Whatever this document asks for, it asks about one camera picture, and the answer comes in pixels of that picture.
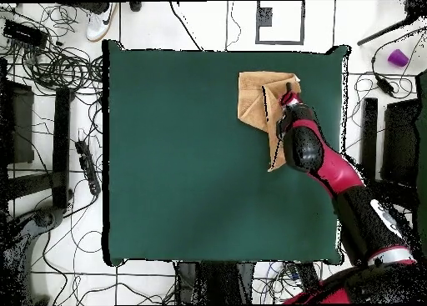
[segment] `power strip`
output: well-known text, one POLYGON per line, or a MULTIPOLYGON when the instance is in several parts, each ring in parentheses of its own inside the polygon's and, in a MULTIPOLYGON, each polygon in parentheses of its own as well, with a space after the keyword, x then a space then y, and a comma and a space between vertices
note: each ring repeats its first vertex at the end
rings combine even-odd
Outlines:
POLYGON ((98 196, 101 193, 101 185, 98 181, 98 175, 89 147, 86 142, 80 140, 77 141, 74 145, 76 146, 77 153, 81 155, 79 158, 80 167, 88 179, 90 193, 93 196, 98 196))

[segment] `black bar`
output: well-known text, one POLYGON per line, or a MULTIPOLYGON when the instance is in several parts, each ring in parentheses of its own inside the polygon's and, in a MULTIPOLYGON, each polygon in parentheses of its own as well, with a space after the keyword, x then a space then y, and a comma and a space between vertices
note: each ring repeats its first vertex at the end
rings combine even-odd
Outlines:
POLYGON ((407 18, 405 18, 404 20, 402 20, 401 22, 398 22, 396 24, 390 25, 389 27, 385 28, 384 30, 378 31, 377 33, 374 33, 370 36, 368 36, 367 38, 364 38, 363 40, 360 40, 357 45, 363 45, 364 43, 368 43, 369 41, 372 41, 376 38, 379 38, 380 36, 383 36, 386 33, 389 33, 391 31, 394 31, 400 27, 403 27, 404 25, 408 25, 410 22, 407 18))
POLYGON ((44 191, 45 189, 61 188, 63 186, 62 173, 35 173, 33 175, 10 178, 8 185, 8 200, 28 196, 29 194, 44 191))
POLYGON ((53 186, 53 206, 66 208, 68 205, 68 168, 70 139, 70 102, 72 94, 68 88, 58 88, 55 99, 55 123, 53 132, 53 174, 59 174, 61 184, 53 186))
POLYGON ((362 103, 362 138, 360 144, 360 164, 364 178, 375 180, 377 155, 378 99, 366 98, 362 103))
POLYGON ((294 266, 298 271, 305 292, 319 286, 319 277, 313 263, 296 263, 294 266))

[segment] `black plastic part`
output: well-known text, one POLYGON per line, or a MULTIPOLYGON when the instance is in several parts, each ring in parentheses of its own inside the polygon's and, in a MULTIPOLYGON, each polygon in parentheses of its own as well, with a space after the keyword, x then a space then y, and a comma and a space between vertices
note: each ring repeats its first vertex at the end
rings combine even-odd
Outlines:
POLYGON ((178 265, 177 304, 251 303, 253 263, 201 262, 178 265))
POLYGON ((420 109, 419 99, 388 105, 384 119, 382 179, 405 186, 416 186, 418 139, 415 122, 420 109))
POLYGON ((305 292, 319 287, 319 277, 313 263, 295 263, 305 292))
POLYGON ((374 195, 365 186, 356 186, 339 193, 333 200, 334 209, 345 233, 346 250, 351 248, 349 261, 353 265, 367 264, 372 254, 389 246, 404 245, 402 238, 389 231, 371 206, 374 195))
POLYGON ((10 178, 8 183, 8 200, 28 196, 29 194, 44 191, 45 189, 62 188, 62 173, 34 173, 31 175, 10 178))
POLYGON ((142 2, 129 2, 129 6, 132 12, 139 12, 142 7, 142 2))
POLYGON ((389 82, 387 82, 387 79, 381 78, 378 75, 375 75, 375 77, 377 79, 377 85, 383 91, 383 93, 393 96, 393 87, 389 82))
POLYGON ((101 185, 98 181, 95 164, 93 163, 92 154, 89 146, 84 141, 77 141, 75 144, 77 153, 81 155, 78 159, 80 168, 85 172, 88 180, 89 190, 93 196, 98 196, 101 193, 101 185))
POLYGON ((420 263, 371 266, 347 278, 344 289, 351 303, 425 303, 426 268, 420 263))
POLYGON ((25 25, 15 23, 8 19, 6 19, 3 35, 6 38, 12 38, 21 43, 27 43, 28 45, 41 49, 46 47, 46 43, 48 41, 48 35, 45 32, 38 30, 37 28, 30 28, 25 25))
POLYGON ((286 163, 302 172, 317 172, 324 161, 324 148, 312 129, 291 128, 284 135, 286 163))
POLYGON ((72 94, 68 88, 58 88, 55 99, 55 122, 53 132, 53 174, 58 175, 61 183, 53 186, 53 206, 68 206, 68 170, 70 144, 70 102, 72 94))
POLYGON ((34 93, 28 85, 8 82, 12 95, 13 159, 9 163, 31 163, 34 160, 33 141, 30 127, 33 125, 34 93))
POLYGON ((360 163, 364 178, 375 179, 377 154, 378 99, 366 98, 362 103, 362 138, 360 143, 360 163))

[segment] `purple cup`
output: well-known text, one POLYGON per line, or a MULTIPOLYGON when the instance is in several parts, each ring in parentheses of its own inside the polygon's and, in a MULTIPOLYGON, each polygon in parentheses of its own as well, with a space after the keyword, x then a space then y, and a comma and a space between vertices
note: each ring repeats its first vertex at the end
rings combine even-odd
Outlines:
POLYGON ((404 67, 406 64, 408 64, 409 58, 406 57, 406 55, 400 51, 399 49, 394 50, 389 55, 389 62, 395 64, 399 67, 404 67))

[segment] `wire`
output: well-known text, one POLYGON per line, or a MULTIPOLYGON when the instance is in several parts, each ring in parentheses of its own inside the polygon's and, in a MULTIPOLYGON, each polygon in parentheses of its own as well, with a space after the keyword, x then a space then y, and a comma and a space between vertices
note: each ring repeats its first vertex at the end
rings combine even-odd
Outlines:
POLYGON ((172 2, 169 2, 170 8, 172 9, 172 13, 173 15, 179 20, 179 22, 183 25, 183 28, 185 29, 186 33, 190 36, 191 40, 193 41, 194 45, 196 45, 196 48, 199 51, 203 51, 203 49, 196 43, 196 41, 194 40, 193 36, 191 35, 190 31, 187 29, 187 27, 185 26, 185 24, 183 23, 183 19, 181 19, 179 17, 179 15, 175 12, 175 9, 173 9, 173 5, 172 2))
POLYGON ((55 306, 55 304, 56 304, 56 303, 57 303, 57 301, 58 301, 59 295, 61 295, 61 293, 63 292, 63 290, 64 290, 64 289, 65 289, 65 287, 67 286, 68 278, 67 278, 67 276, 66 276, 63 272, 61 272, 59 269, 57 269, 57 268, 53 267, 53 266, 48 262, 48 259, 46 258, 46 249, 48 248, 49 241, 50 241, 50 230, 49 230, 49 232, 48 232, 48 241, 46 242, 46 245, 44 246, 44 249, 43 249, 43 259, 44 259, 44 262, 46 263, 46 265, 47 265, 47 266, 49 266, 51 269, 53 269, 54 271, 58 272, 59 274, 61 274, 61 275, 65 278, 65 284, 64 284, 64 285, 63 285, 63 287, 61 288, 61 291, 58 293, 57 297, 53 300, 53 306, 55 306))
POLYGON ((416 50, 416 48, 418 47, 419 42, 423 39, 424 35, 427 33, 427 27, 423 27, 423 28, 419 28, 419 29, 413 30, 413 31, 411 31, 411 32, 409 32, 409 33, 406 33, 405 35, 403 35, 403 36, 401 36, 401 37, 399 37, 399 38, 396 38, 395 40, 392 40, 392 41, 389 41, 389 42, 387 42, 387 43, 383 44, 382 46, 380 46, 380 47, 375 51, 374 56, 373 56, 373 57, 372 57, 372 59, 371 59, 372 73, 375 75, 375 78, 377 79, 377 82, 378 82, 378 83, 380 83, 381 77, 382 77, 384 80, 385 80, 385 79, 393 79, 393 78, 390 78, 390 77, 386 77, 384 74, 379 74, 379 73, 377 73, 377 72, 375 71, 375 69, 374 69, 374 64, 375 64, 375 61, 376 61, 377 53, 379 52, 379 50, 380 50, 380 49, 384 48, 385 46, 387 46, 387 45, 389 45, 389 44, 391 44, 391 43, 396 43, 396 42, 398 42, 399 40, 401 40, 401 39, 403 39, 403 38, 408 37, 409 35, 412 35, 412 34, 414 34, 414 33, 419 33, 419 32, 422 32, 422 31, 424 31, 424 32, 421 34, 421 36, 420 36, 420 38, 419 38, 418 42, 415 44, 414 49, 413 49, 413 51, 412 51, 412 53, 411 53, 410 59, 409 59, 408 63, 406 64, 405 69, 404 69, 404 71, 402 72, 402 74, 401 74, 401 76, 400 76, 399 84, 398 84, 398 89, 397 89, 397 90, 393 90, 393 92, 392 92, 392 93, 387 93, 387 94, 388 94, 388 95, 390 95, 392 98, 403 99, 403 98, 407 98, 411 93, 414 93, 414 92, 412 92, 412 87, 413 87, 412 82, 411 82, 408 78, 403 78, 403 76, 404 76, 404 74, 406 73, 406 70, 408 69, 408 66, 410 65, 410 63, 411 63, 411 61, 412 61, 412 57, 414 56, 415 50, 416 50), (403 88, 403 86, 402 86, 402 80, 406 80, 407 82, 409 82, 409 84, 410 84, 410 90, 406 90, 405 88, 403 88), (407 94, 406 94, 406 95, 404 95, 403 97, 396 97, 396 96, 395 96, 395 94, 399 91, 399 88, 402 88, 404 91, 406 91, 406 92, 407 92, 407 94))
POLYGON ((242 33, 242 28, 240 27, 240 25, 234 20, 234 17, 233 17, 233 10, 234 10, 234 2, 235 1, 233 1, 233 4, 231 5, 231 13, 230 13, 230 17, 231 17, 231 19, 233 20, 233 22, 238 26, 238 28, 239 28, 239 35, 237 36, 237 38, 234 40, 234 41, 232 41, 231 43, 229 43, 226 47, 225 47, 225 51, 227 51, 227 49, 228 49, 228 47, 230 46, 230 45, 232 45, 233 43, 236 43, 238 40, 239 40, 239 38, 240 38, 240 34, 242 33))

